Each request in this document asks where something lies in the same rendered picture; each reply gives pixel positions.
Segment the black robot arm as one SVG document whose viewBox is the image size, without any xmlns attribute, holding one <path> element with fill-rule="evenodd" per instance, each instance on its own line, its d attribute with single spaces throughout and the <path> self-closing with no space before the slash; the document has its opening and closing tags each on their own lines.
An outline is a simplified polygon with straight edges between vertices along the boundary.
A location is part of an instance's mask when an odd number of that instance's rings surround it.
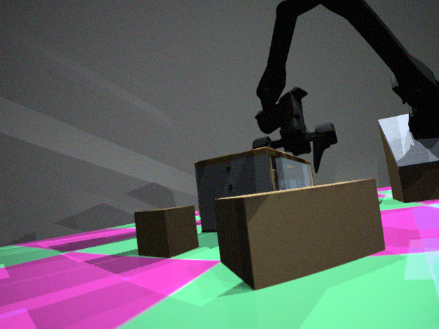
<svg viewBox="0 0 439 329">
<path fill-rule="evenodd" d="M 280 95 L 285 88 L 285 64 L 297 16 L 319 4 L 344 17 L 394 73 L 392 90 L 403 104 L 407 102 L 412 107 L 408 127 L 413 138 L 439 138 L 439 81 L 431 69 L 407 52 L 365 0 L 282 0 L 278 4 L 268 63 L 257 88 L 263 108 L 254 117 L 259 129 L 271 134 L 280 128 L 278 116 L 282 112 L 302 112 L 306 91 L 294 87 L 281 98 Z"/>
</svg>

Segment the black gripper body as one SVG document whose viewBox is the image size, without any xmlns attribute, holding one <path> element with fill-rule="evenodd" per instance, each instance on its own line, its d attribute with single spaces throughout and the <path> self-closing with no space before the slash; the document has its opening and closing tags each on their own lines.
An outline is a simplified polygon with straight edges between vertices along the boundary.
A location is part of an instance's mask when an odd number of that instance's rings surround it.
<svg viewBox="0 0 439 329">
<path fill-rule="evenodd" d="M 298 109 L 289 109 L 278 116 L 281 140 L 272 141 L 269 136 L 257 138 L 253 149 L 271 146 L 272 149 L 293 146 L 313 141 L 313 136 L 326 134 L 330 145 L 338 143 L 334 124 L 321 123 L 314 126 L 315 132 L 305 133 L 303 113 Z"/>
</svg>

